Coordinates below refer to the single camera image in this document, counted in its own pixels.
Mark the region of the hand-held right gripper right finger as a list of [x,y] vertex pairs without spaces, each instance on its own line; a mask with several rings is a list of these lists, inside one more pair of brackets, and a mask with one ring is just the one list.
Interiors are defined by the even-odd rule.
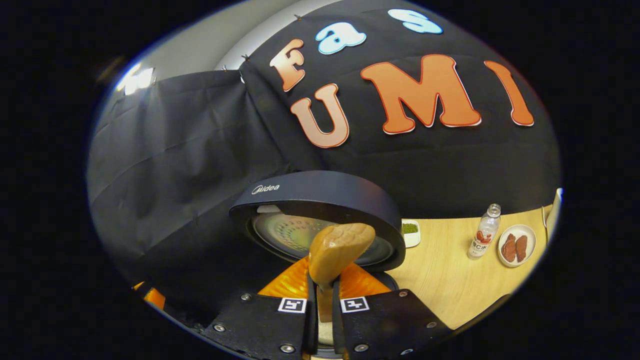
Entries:
[[333,284],[334,348],[346,360],[424,360],[453,330],[406,288],[354,263]]

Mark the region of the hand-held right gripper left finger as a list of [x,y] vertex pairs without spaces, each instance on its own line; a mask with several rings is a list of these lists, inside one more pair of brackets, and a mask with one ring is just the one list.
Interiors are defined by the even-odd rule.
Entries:
[[315,289],[308,257],[295,262],[258,293],[243,292],[202,335],[244,360],[305,360],[318,346]]

